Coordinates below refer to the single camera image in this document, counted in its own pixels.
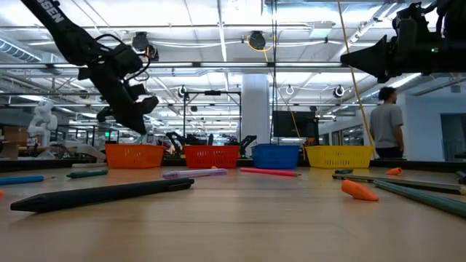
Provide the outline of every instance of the blue basket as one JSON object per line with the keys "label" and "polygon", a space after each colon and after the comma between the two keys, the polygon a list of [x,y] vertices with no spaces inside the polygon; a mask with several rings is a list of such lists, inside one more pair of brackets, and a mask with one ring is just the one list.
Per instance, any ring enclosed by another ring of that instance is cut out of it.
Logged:
{"label": "blue basket", "polygon": [[299,146],[261,144],[251,148],[254,166],[264,169],[296,169]]}

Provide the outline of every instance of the person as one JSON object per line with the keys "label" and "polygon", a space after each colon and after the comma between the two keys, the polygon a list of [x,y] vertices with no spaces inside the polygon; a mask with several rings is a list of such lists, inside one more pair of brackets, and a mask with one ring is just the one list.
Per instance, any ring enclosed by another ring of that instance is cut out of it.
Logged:
{"label": "person", "polygon": [[396,104],[396,89],[383,87],[379,91],[379,100],[384,103],[377,106],[371,113],[370,132],[374,138],[376,152],[382,159],[402,158],[403,116],[401,108]]}

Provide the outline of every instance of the green marker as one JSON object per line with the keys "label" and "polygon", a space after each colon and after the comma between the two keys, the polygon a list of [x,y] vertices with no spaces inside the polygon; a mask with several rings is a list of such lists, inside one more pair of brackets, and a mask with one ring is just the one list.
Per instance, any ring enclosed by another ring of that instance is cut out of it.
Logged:
{"label": "green marker", "polygon": [[108,170],[95,170],[95,171],[79,171],[72,172],[69,175],[66,175],[68,178],[88,178],[97,175],[107,175]]}

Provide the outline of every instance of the plastic basket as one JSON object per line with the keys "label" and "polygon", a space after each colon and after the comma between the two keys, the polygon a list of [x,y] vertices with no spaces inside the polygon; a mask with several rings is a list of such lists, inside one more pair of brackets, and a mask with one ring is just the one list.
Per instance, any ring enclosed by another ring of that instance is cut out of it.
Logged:
{"label": "plastic basket", "polygon": [[368,168],[371,146],[309,146],[307,158],[311,167]]}
{"label": "plastic basket", "polygon": [[257,145],[251,148],[254,166],[264,169],[296,169],[299,146]]}
{"label": "plastic basket", "polygon": [[240,146],[185,146],[189,168],[236,168]]}
{"label": "plastic basket", "polygon": [[163,146],[137,144],[106,144],[105,151],[110,168],[160,167]]}

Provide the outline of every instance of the red marker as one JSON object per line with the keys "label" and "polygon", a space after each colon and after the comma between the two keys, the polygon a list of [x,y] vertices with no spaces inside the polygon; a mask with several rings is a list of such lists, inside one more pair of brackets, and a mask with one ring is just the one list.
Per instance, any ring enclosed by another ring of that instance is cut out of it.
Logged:
{"label": "red marker", "polygon": [[242,167],[240,168],[241,172],[254,172],[259,174],[268,174],[268,175],[281,175],[281,176],[289,176],[289,177],[297,177],[297,172],[294,171],[282,171],[282,170],[263,170],[259,168],[248,168]]}

